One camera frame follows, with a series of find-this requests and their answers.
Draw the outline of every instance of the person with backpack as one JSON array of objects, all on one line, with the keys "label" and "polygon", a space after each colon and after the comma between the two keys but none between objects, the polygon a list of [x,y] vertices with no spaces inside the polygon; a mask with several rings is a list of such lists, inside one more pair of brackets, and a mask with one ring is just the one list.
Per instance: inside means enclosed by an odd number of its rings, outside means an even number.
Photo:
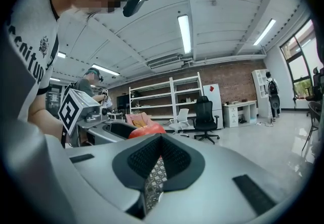
[{"label": "person with backpack", "polygon": [[[272,119],[275,121],[275,110],[271,106],[271,97],[272,96],[277,96],[279,99],[279,87],[278,87],[278,82],[271,77],[271,73],[267,72],[267,86],[268,86],[268,94],[269,94],[269,102],[270,102],[270,107],[271,107],[271,113],[272,113]],[[280,108],[277,109],[277,115],[278,118],[280,117]]]}]

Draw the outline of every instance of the person in background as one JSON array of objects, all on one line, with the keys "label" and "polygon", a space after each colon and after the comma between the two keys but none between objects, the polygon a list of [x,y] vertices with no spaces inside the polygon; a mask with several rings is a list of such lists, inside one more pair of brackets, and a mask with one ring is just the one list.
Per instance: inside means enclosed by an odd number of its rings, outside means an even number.
[{"label": "person in background", "polygon": [[[267,87],[268,87],[269,102],[270,102],[272,95],[277,95],[279,98],[279,87],[278,87],[278,82],[274,78],[271,77],[270,72],[267,72],[266,76],[267,76]],[[271,107],[273,121],[275,121],[275,110],[274,110],[274,108],[272,108],[271,104],[270,104],[270,107]],[[280,108],[277,109],[277,115],[279,118],[280,117]]]},{"label": "person in background", "polygon": [[105,98],[107,98],[107,95],[105,94],[95,95],[93,89],[91,88],[91,85],[96,85],[99,82],[99,79],[100,79],[99,70],[91,67],[85,73],[84,77],[75,83],[74,89],[85,92],[90,97],[92,97],[95,101],[100,103]]},{"label": "person in background", "polygon": [[[107,99],[107,95],[106,94],[95,95],[95,93],[93,92],[93,90],[91,88],[91,85],[95,85],[96,83],[98,83],[99,79],[100,79],[99,70],[91,67],[85,73],[84,77],[75,83],[74,89],[85,92],[90,97],[92,97],[95,101],[100,103],[101,101]],[[95,143],[95,140],[94,140],[93,136],[90,135],[85,130],[80,129],[80,146],[94,145],[94,143]]]}]

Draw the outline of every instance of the white desk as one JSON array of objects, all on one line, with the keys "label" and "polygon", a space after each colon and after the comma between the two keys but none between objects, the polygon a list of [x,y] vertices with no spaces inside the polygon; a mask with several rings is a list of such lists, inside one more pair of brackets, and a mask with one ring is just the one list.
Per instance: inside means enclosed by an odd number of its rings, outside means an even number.
[{"label": "white desk", "polygon": [[107,115],[114,116],[114,119],[116,120],[117,119],[116,116],[121,116],[123,114],[122,113],[107,113]]},{"label": "white desk", "polygon": [[243,115],[247,124],[254,124],[257,121],[256,100],[239,102],[236,104],[224,105],[225,126],[228,128],[238,127],[237,108],[243,107]]}]

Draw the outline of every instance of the gray plastic device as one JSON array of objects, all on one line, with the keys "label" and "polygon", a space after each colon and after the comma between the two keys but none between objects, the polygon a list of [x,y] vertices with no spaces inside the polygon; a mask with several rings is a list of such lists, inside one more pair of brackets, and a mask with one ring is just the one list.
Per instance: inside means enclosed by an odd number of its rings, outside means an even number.
[{"label": "gray plastic device", "polygon": [[[34,125],[6,121],[1,128],[9,175],[56,223],[271,222],[287,206],[270,173],[224,147],[155,134],[64,150]],[[168,180],[146,214],[144,182],[160,156]]]}]

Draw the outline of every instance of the red object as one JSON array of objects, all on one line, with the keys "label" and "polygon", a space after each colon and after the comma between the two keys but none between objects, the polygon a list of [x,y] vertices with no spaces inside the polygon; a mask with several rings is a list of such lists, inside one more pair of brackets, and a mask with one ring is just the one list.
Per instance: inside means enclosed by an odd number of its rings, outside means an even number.
[{"label": "red object", "polygon": [[156,134],[156,133],[166,133],[163,126],[161,126],[159,123],[154,123],[150,126],[141,127],[138,129],[134,129],[131,133],[128,139],[134,138],[134,137],[141,137],[147,134]]}]

